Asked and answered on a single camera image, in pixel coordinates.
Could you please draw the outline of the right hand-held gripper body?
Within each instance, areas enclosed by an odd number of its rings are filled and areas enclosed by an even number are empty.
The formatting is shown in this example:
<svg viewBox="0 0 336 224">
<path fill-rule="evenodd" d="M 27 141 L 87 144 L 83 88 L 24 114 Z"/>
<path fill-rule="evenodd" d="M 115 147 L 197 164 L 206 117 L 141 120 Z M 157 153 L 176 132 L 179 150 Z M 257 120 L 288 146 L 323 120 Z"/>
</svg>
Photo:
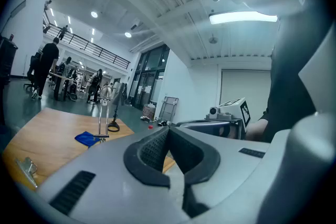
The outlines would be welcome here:
<svg viewBox="0 0 336 224">
<path fill-rule="evenodd" d="M 219 106 L 211 107 L 206 120 L 226 121 L 238 124 L 238 139 L 245 139 L 246 129 L 251 120 L 245 98 L 227 101 Z"/>
</svg>

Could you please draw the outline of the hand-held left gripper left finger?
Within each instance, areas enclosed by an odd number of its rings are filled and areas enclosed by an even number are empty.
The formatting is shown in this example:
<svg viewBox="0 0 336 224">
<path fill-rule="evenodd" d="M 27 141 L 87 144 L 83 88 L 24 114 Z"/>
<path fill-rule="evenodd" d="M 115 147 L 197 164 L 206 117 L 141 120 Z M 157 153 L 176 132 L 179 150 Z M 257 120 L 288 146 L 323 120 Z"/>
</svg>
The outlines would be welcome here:
<svg viewBox="0 0 336 224">
<path fill-rule="evenodd" d="M 80 223 L 183 223 L 188 215 L 170 196 L 167 187 L 144 185 L 123 161 L 127 147 L 154 130 L 97 144 L 49 176 L 37 195 L 48 204 L 81 171 L 95 176 L 67 218 Z"/>
</svg>

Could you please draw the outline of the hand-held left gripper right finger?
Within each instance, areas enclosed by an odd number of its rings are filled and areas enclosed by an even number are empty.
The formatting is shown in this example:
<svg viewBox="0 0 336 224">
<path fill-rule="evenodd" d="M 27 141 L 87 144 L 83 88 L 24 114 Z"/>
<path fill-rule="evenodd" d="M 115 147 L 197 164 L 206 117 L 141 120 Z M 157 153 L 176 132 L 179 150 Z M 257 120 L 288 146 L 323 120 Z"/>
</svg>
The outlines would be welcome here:
<svg viewBox="0 0 336 224">
<path fill-rule="evenodd" d="M 169 150 L 183 174 L 183 202 L 174 218 L 256 218 L 266 188 L 250 182 L 269 144 L 172 127 Z"/>
</svg>

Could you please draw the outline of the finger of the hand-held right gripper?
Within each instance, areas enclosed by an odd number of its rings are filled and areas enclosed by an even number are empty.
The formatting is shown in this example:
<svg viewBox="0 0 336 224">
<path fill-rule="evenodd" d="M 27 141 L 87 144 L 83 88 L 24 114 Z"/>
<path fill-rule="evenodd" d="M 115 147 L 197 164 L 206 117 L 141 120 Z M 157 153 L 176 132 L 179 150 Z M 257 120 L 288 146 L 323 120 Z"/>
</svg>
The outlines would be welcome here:
<svg viewBox="0 0 336 224">
<path fill-rule="evenodd" d="M 176 127 L 184 127 L 186 129 L 219 137 L 238 136 L 238 125 L 236 123 L 226 121 L 185 121 L 177 123 Z"/>
</svg>

